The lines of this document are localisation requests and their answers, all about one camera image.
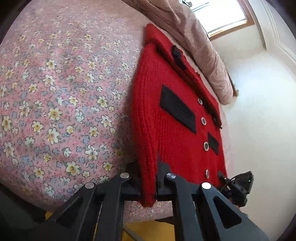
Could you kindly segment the wooden bed side rail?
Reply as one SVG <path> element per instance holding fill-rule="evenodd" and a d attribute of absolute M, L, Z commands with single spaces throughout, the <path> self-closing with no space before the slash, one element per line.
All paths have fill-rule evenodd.
<path fill-rule="evenodd" d="M 229 77 L 229 80 L 230 80 L 230 83 L 231 83 L 231 86 L 233 89 L 233 97 L 237 97 L 239 94 L 239 90 L 236 88 L 234 82 L 232 81 L 230 74 L 229 73 L 227 73 L 227 74 L 228 74 L 228 77 Z"/>

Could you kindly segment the pink floral bed sheet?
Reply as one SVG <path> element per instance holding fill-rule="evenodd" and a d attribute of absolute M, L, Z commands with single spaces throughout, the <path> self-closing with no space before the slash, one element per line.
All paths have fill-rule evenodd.
<path fill-rule="evenodd" d="M 54 212 L 87 182 L 102 184 L 138 161 L 132 84 L 153 24 L 218 100 L 192 56 L 125 1 L 31 1 L 1 43 L 1 183 Z M 221 138 L 224 132 L 222 120 Z M 225 159 L 225 143 L 222 138 Z M 171 202 L 125 204 L 127 221 L 172 214 Z"/>

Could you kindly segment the bright window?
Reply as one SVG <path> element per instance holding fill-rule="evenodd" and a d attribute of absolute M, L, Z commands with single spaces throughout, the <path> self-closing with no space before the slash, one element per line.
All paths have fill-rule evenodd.
<path fill-rule="evenodd" d="M 210 40 L 254 25 L 248 1 L 238 0 L 195 0 L 182 1 L 195 14 Z"/>

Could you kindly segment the red knit cardigan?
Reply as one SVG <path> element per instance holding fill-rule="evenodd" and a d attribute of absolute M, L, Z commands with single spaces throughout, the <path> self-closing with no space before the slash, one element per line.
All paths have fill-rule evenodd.
<path fill-rule="evenodd" d="M 155 203 L 158 163 L 188 182 L 221 186 L 226 173 L 219 105 L 184 53 L 153 24 L 144 30 L 130 110 L 141 203 Z"/>

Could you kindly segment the pink quilted duvet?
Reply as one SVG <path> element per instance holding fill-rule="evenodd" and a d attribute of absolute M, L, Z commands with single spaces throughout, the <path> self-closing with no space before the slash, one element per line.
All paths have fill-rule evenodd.
<path fill-rule="evenodd" d="M 233 87 L 227 69 L 192 10 L 180 1 L 125 1 L 174 37 L 192 56 L 222 105 L 230 104 Z"/>

